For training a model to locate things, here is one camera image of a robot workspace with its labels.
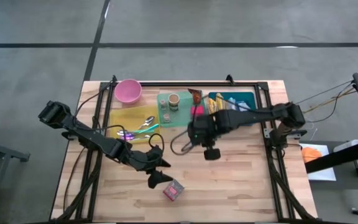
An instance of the red item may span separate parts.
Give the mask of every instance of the red item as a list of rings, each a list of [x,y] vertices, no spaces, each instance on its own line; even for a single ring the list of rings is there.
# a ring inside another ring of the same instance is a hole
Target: red item
[[[196,112],[194,112],[195,106],[191,107],[190,113],[191,115],[195,115],[195,116],[199,116],[199,115],[203,115],[204,114],[204,106],[198,105]]]

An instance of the orange object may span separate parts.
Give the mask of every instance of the orange object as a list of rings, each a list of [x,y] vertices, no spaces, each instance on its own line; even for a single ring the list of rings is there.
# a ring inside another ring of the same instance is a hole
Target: orange object
[[[313,149],[312,147],[304,147],[302,149],[303,162],[305,163],[318,159],[322,156],[321,152],[317,149]]]

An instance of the concrete floor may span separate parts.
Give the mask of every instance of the concrete floor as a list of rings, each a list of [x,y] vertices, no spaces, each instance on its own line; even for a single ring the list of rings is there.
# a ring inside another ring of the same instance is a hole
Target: concrete floor
[[[0,43],[93,42],[104,0],[0,0]],[[353,0],[112,0],[101,42],[358,42]],[[0,223],[48,219],[67,142],[38,121],[48,100],[76,106],[91,49],[0,49],[0,144],[30,152],[0,191]],[[297,102],[351,80],[358,48],[99,49],[91,80],[284,80]],[[334,90],[301,104],[314,106]],[[327,116],[332,105],[310,113]],[[358,96],[310,140],[358,139]],[[357,192],[314,191],[320,218],[357,222]]]

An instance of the white container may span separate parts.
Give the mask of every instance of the white container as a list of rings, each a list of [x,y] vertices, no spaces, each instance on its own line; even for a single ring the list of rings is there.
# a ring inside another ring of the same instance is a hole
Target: white container
[[[344,144],[341,144],[341,145],[338,145],[334,148],[334,152],[338,152],[340,150],[343,150],[343,149],[346,149],[348,147],[351,147],[351,146],[355,146],[358,144],[358,140],[355,139],[355,140],[351,140],[351,141],[348,141],[347,143],[344,143]]]

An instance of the green tray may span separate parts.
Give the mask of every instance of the green tray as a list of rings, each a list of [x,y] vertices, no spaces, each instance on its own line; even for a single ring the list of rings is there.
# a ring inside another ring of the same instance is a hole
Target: green tray
[[[189,121],[191,121],[191,106],[193,106],[193,96],[188,91],[176,92],[180,97],[179,101],[179,110],[172,111],[169,109],[168,97],[172,93],[161,93],[157,95],[157,104],[158,104],[158,117],[160,119],[160,126],[163,128],[173,128],[187,126]],[[165,100],[167,102],[167,109],[163,110],[160,106],[160,100]],[[201,101],[201,105],[204,106],[204,113],[207,111],[205,107],[204,100]],[[168,113],[171,119],[171,122],[164,123],[163,115]]]

